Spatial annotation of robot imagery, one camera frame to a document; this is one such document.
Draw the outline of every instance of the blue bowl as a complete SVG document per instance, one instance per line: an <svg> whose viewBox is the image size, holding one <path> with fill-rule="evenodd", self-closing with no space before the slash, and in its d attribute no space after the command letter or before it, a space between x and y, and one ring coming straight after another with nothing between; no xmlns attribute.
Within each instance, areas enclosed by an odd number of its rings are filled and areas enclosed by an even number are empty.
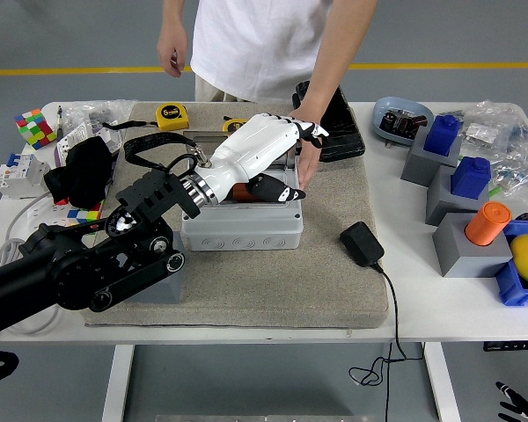
<svg viewBox="0 0 528 422"><path fill-rule="evenodd" d="M427 127L431 127L432 123L434 123L434 114L428 109L428 107L422 104L415 103L414 101L411 101L409 99L403 99L403 98L398 98L398 97L381 98L373 106L373 114L371 116L371 123L373 124L373 130L376 134L390 141L402 143L407 146L413 145L413 141L414 141L412 139L404 138L402 136L390 134L389 132L386 132L379 128L379 125L381 124L381 120L384 118L385 113L387 113L387 111L390 109L391 110L406 110L408 112L413 113L416 116L425 116L428 121Z"/></svg>

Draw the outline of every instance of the gray felt mat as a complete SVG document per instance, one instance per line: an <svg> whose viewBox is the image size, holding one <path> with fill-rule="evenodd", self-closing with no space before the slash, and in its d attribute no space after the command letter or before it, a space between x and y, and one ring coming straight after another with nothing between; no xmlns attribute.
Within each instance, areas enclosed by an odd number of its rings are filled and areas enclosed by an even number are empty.
<svg viewBox="0 0 528 422"><path fill-rule="evenodd" d="M130 119L154 120L159 103L137 103ZM184 103L189 130L221 130L223 116L256 113L287 115L288 105ZM128 129L126 138L153 129ZM183 146L142 153L168 164ZM104 215L119 204L115 194L146 169L120 154ZM165 214L174 230L181 210ZM188 251L180 304L125 302L102 313L83 311L88 325L222 325L244 327L375 328L388 310L385 283L371 269L357 266L339 240L357 221L374 227L361 157L321 163L303 200L304 232L299 247L282 251Z"/></svg>

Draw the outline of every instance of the rubik's cube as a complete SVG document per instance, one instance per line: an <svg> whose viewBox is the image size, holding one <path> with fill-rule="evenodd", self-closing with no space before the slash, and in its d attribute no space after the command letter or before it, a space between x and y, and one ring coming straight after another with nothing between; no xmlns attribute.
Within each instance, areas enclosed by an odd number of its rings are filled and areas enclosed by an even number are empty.
<svg viewBox="0 0 528 422"><path fill-rule="evenodd" d="M23 113L14 119L21 135L35 149L44 147L56 140L56 133L47 124L41 110L35 109L31 112Z"/></svg>
<svg viewBox="0 0 528 422"><path fill-rule="evenodd" d="M101 217L101 208L104 205L104 201L101 201L98 205L91 209L72 208L68 215L67 220L69 224L82 224L84 222L93 222L99 220Z"/></svg>

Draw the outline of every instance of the white cable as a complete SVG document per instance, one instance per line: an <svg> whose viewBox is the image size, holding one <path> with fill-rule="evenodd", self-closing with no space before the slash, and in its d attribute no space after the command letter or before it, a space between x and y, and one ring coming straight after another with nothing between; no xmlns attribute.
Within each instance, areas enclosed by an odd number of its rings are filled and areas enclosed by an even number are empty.
<svg viewBox="0 0 528 422"><path fill-rule="evenodd" d="M8 229L6 230L5 242L2 246L0 246L0 266L5 266L6 264L10 264L11 262L14 262L22 258L21 252L19 251L19 246L24 244L25 241L22 239L15 238L15 237L10 239L11 230L13 229L14 225L18 221L19 217L21 217L25 212L27 212L29 208L31 208L33 205L35 205L37 202L39 202L43 198L47 198L50 195L51 193L47 192L35 198L29 204L27 204L21 211L19 211L16 214L16 216L11 220L11 223L8 226ZM36 327L31 327L28 330L21 329L13 325L11 327L8 327L6 330L9 332L15 333L15 334L23 334L23 335L35 334L49 327L49 325L51 325L55 321L58 313L59 313L58 306L55 306L55 308L53 309L53 314L43 324L40 324Z"/></svg>

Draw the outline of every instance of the beige shorts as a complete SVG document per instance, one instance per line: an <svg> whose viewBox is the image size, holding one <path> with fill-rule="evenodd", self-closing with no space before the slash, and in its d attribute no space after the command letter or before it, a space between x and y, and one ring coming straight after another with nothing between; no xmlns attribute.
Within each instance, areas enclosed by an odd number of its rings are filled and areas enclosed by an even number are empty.
<svg viewBox="0 0 528 422"><path fill-rule="evenodd" d="M217 89L215 86L210 84L205 79L195 75L195 101L201 102L235 102L245 101L244 99L237 98L234 95L228 94L227 92Z"/></svg>

